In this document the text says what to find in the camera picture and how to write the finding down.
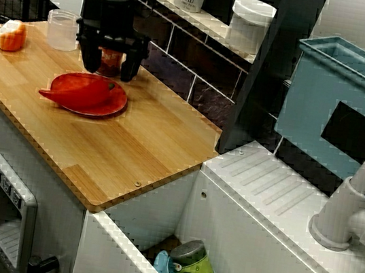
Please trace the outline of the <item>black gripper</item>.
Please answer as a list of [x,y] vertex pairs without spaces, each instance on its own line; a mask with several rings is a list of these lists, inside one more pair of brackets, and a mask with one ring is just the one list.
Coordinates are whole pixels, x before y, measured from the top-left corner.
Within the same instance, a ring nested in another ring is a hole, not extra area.
[[100,47],[126,53],[120,79],[131,81],[148,56],[150,38],[134,29],[134,0],[84,0],[77,23],[84,68],[95,73],[100,66]]

